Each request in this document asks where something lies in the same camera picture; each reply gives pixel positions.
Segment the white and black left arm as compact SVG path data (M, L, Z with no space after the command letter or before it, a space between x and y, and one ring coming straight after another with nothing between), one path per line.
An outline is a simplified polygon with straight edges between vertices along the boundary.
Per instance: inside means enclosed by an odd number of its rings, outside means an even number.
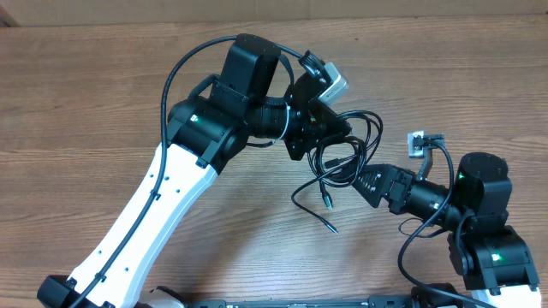
M51 275L37 297L46 307L131 307L188 209L250 137L282 141L294 160L349 133L332 104L348 82L331 62L296 55L303 75L285 93L268 90L278 65L295 52L256 35L227 37L220 74L180 103L161 107L161 142L146 177L94 251L70 275Z

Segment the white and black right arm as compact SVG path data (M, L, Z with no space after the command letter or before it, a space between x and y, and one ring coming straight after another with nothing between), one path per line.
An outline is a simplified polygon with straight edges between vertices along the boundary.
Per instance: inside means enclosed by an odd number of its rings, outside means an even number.
M372 207L386 200L391 213L410 214L448 232L450 261L473 295L472 306L539 307L531 252L507 223L512 192L507 163L493 154L468 153L451 188L427 180L432 165L430 151L417 173L369 165L352 186Z

